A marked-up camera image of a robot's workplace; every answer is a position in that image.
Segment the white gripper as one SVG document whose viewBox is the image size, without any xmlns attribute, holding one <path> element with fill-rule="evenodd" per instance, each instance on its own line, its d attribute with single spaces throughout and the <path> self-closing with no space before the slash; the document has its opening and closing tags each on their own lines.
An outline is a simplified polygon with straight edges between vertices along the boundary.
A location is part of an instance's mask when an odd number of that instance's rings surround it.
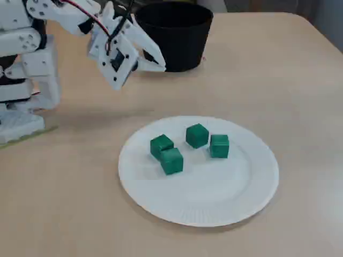
<svg viewBox="0 0 343 257">
<path fill-rule="evenodd" d="M 132 15 L 132 3 L 125 7 L 116 2 L 107 2 L 98 16 L 99 22 L 104 26 L 105 32 L 99 25 L 92 30 L 93 41 L 115 41 L 124 36 L 135 46 L 147 52 L 155 62 L 138 55 L 133 71 L 164 72 L 166 62 L 159 46 L 138 25 Z"/>
</svg>

